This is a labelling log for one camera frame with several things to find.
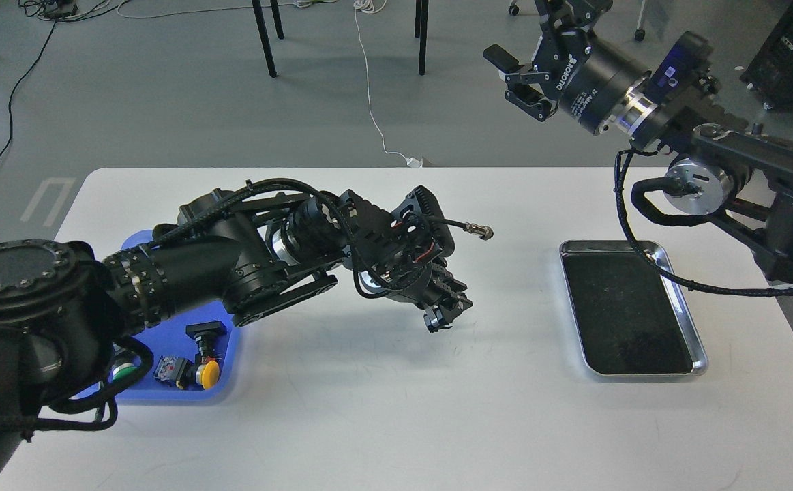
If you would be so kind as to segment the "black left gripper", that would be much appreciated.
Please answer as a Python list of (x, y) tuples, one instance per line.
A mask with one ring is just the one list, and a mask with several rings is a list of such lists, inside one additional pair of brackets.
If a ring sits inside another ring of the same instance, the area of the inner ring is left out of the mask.
[(466, 295), (467, 288), (465, 283), (456, 280), (447, 263), (430, 263), (411, 286), (385, 297), (411, 303), (423, 310), (426, 327), (434, 333), (451, 329), (456, 317), (473, 307), (473, 301)]

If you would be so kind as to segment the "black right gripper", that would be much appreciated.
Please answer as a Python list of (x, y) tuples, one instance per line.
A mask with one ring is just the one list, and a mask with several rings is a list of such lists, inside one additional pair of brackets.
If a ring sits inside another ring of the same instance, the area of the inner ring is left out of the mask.
[[(505, 99), (534, 120), (552, 116), (553, 101), (584, 130), (601, 133), (649, 69), (593, 31), (612, 1), (536, 1), (535, 7), (541, 35), (533, 65), (542, 72), (521, 64), (499, 44), (488, 46), (483, 58), (502, 75)], [(542, 93), (531, 87), (537, 84)]]

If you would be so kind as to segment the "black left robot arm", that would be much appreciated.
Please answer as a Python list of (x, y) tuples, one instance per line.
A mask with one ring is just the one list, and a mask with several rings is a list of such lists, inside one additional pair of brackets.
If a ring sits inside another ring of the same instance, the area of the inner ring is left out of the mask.
[(241, 327), (327, 292), (342, 265), (362, 297), (412, 304), (428, 330), (449, 329), (472, 306), (448, 271), (453, 227), (494, 234), (446, 218), (423, 186), (387, 211), (274, 178), (212, 190), (102, 260), (84, 241), (1, 242), (0, 473), (36, 432), (111, 427), (117, 395), (154, 365), (140, 333), (213, 301)]

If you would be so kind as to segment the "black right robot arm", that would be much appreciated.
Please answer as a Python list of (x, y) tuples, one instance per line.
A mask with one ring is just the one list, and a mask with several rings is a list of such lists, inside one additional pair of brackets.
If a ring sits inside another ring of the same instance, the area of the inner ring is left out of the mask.
[[(483, 56), (501, 72), (505, 99), (535, 120), (559, 109), (592, 134), (620, 128), (628, 149), (616, 155), (614, 193), (628, 246), (655, 273), (691, 291), (745, 297), (793, 297), (793, 142), (714, 102), (711, 46), (685, 32), (655, 70), (628, 58), (593, 28), (610, 1), (537, 1), (541, 36), (522, 64), (501, 46)], [(663, 177), (633, 184), (631, 201), (659, 226), (713, 224), (751, 249), (770, 282), (786, 288), (735, 289), (687, 280), (658, 267), (627, 221), (623, 188), (636, 155), (650, 146), (676, 157)]]

